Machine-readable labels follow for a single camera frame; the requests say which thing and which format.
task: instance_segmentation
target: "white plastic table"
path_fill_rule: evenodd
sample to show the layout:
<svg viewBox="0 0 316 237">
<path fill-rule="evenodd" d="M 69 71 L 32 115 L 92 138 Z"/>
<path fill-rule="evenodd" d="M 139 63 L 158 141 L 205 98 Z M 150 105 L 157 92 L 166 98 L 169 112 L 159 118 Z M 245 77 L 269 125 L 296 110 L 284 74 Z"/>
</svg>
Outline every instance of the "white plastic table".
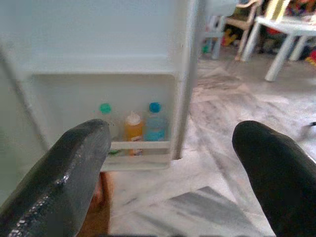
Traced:
<svg viewBox="0 0 316 237">
<path fill-rule="evenodd" d="M 268 73 L 265 76 L 266 80 L 275 81 L 277 78 L 277 74 L 279 73 L 282 65 L 284 64 L 284 61 L 289 54 L 289 51 L 291 50 L 291 46 L 293 45 L 295 37 L 299 36 L 300 39 L 290 56 L 291 61 L 298 60 L 307 38 L 311 36 L 316 36 L 316 26 L 309 25 L 307 22 L 304 22 L 295 17 L 284 17 L 281 22 L 276 22 L 274 20 L 266 19 L 263 16 L 258 16 L 256 17 L 255 21 L 256 23 L 252 29 L 245 51 L 241 57 L 241 60 L 244 62 L 249 60 L 250 54 L 252 53 L 255 46 L 256 38 L 259 34 L 261 25 L 276 29 L 287 34 L 287 37 L 279 53 L 277 54 L 275 60 L 270 66 Z"/>
</svg>

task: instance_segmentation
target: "teal bottle cap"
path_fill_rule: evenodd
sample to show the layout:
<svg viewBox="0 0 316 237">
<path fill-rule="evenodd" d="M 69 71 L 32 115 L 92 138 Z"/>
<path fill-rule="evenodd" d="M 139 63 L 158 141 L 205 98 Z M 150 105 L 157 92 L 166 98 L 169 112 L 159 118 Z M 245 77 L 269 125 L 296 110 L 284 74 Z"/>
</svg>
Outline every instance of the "teal bottle cap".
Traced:
<svg viewBox="0 0 316 237">
<path fill-rule="evenodd" d="M 111 112 L 111 106 L 108 103 L 101 104 L 99 109 L 101 113 L 104 115 L 109 114 Z"/>
</svg>

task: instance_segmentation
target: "orange bottle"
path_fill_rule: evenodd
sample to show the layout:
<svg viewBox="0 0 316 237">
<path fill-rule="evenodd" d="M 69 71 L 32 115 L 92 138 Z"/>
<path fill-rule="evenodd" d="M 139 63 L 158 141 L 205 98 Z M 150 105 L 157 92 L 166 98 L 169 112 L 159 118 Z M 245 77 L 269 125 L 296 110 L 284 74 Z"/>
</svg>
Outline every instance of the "orange bottle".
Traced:
<svg viewBox="0 0 316 237">
<path fill-rule="evenodd" d="M 134 112 L 131 112 L 126 118 L 125 123 L 125 138 L 129 142 L 138 142 L 143 140 L 143 126 L 140 116 Z M 132 149 L 128 151 L 130 156 L 141 156 L 142 149 Z"/>
</svg>

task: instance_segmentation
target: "plastic bottle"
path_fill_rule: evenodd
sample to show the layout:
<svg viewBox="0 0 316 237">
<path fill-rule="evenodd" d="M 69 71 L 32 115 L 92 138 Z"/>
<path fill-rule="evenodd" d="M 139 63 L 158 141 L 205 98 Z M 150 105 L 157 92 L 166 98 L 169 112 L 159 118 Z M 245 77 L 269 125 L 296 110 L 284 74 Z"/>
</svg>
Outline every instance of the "plastic bottle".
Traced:
<svg viewBox="0 0 316 237">
<path fill-rule="evenodd" d="M 140 116 L 133 111 L 126 117 L 125 123 L 125 138 L 130 142 L 138 142 L 143 140 L 143 126 Z M 140 156 L 143 153 L 142 149 L 129 150 L 130 156 Z"/>
<path fill-rule="evenodd" d="M 111 116 L 112 108 L 110 104 L 104 103 L 100 105 L 100 112 L 102 114 L 102 119 L 109 124 L 111 139 L 116 140 L 119 138 L 119 128 L 114 122 L 113 116 Z"/>
<path fill-rule="evenodd" d="M 161 114 L 158 102 L 149 105 L 150 114 L 146 119 L 145 141 L 163 141 L 167 128 L 167 119 Z"/>
</svg>

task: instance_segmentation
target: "white marble floor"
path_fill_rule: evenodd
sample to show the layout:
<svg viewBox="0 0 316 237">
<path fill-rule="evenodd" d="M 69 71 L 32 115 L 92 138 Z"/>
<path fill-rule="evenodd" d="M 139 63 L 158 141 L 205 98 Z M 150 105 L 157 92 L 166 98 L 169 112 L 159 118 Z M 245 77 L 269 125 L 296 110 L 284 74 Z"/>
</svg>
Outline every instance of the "white marble floor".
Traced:
<svg viewBox="0 0 316 237">
<path fill-rule="evenodd" d="M 167 170 L 113 172 L 113 234 L 274 236 L 235 155 L 231 138 L 243 120 L 257 120 L 296 140 L 316 158 L 316 69 L 288 62 L 276 82 L 264 81 L 273 57 L 200 59 L 183 158 Z"/>
</svg>

